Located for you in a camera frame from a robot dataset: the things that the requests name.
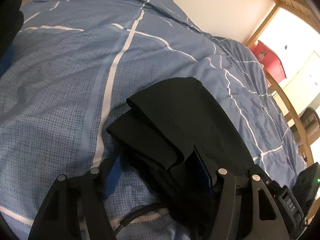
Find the blue checked duvet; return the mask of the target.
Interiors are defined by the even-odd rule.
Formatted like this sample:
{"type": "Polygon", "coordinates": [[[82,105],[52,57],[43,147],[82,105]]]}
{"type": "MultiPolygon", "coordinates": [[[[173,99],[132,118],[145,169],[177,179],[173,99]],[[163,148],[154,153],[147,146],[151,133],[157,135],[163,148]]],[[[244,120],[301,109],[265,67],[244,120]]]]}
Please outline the blue checked duvet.
{"type": "Polygon", "coordinates": [[[252,52],[201,31],[172,0],[33,0],[22,12],[1,77],[1,214],[19,239],[58,175],[112,152],[106,127],[127,98],[172,77],[201,81],[280,185],[305,169],[252,52]]]}

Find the black pants with orange paw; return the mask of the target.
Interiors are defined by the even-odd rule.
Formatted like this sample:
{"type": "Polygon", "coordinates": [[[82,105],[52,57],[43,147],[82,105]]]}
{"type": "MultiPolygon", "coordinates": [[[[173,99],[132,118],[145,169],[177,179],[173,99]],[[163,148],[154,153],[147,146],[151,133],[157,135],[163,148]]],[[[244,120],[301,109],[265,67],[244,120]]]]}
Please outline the black pants with orange paw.
{"type": "Polygon", "coordinates": [[[203,235],[215,222],[215,172],[246,177],[253,159],[233,123],[202,83],[177,77],[127,99],[129,110],[107,128],[179,224],[203,235]]]}

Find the red plastic storage box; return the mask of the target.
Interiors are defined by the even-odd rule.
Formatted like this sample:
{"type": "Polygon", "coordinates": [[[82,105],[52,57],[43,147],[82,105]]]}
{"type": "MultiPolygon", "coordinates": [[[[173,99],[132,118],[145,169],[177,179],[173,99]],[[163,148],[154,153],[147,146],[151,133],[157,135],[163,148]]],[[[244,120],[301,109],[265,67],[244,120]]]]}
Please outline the red plastic storage box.
{"type": "Polygon", "coordinates": [[[264,68],[277,81],[277,83],[286,79],[283,64],[278,55],[272,49],[263,42],[257,41],[250,47],[250,50],[264,68]]]}

